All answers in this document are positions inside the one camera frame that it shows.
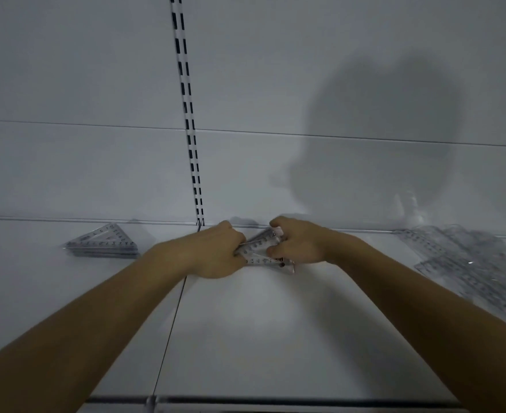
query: panel seam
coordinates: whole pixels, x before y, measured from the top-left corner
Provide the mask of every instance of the panel seam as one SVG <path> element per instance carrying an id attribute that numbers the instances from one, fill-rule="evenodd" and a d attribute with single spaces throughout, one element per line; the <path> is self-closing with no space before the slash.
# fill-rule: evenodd
<path id="1" fill-rule="evenodd" d="M 171 5 L 172 28 L 175 35 L 176 59 L 180 79 L 180 93 L 182 95 L 182 109 L 186 125 L 186 141 L 188 144 L 188 160 L 192 177 L 193 198 L 195 201 L 195 215 L 198 226 L 205 224 L 203 197 L 201 195 L 201 175 L 199 172 L 199 157 L 197 139 L 195 138 L 195 121 L 193 118 L 192 84 L 189 76 L 188 46 L 186 44 L 186 28 L 182 12 L 182 0 L 169 0 Z"/>

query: person's right hand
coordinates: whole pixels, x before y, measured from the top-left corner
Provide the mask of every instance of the person's right hand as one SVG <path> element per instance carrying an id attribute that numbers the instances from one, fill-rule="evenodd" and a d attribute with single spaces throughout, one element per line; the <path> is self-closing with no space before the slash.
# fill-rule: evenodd
<path id="1" fill-rule="evenodd" d="M 279 216 L 270 222 L 271 227 L 281 227 L 284 241 L 267 249 L 271 258 L 287 258 L 296 263 L 311 264 L 326 261 L 329 252 L 342 233 L 318 226 L 312 222 Z"/>

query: person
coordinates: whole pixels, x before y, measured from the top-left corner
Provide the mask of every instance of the person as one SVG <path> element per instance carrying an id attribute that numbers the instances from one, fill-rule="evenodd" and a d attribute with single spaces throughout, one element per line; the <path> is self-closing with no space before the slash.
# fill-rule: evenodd
<path id="1" fill-rule="evenodd" d="M 286 240 L 269 256 L 338 265 L 466 409 L 506 412 L 505 322 L 353 235 L 283 216 L 270 225 Z M 159 243 L 2 348 L 0 412 L 77 411 L 167 293 L 188 274 L 221 278 L 245 266 L 234 254 L 244 241 L 224 221 Z"/>

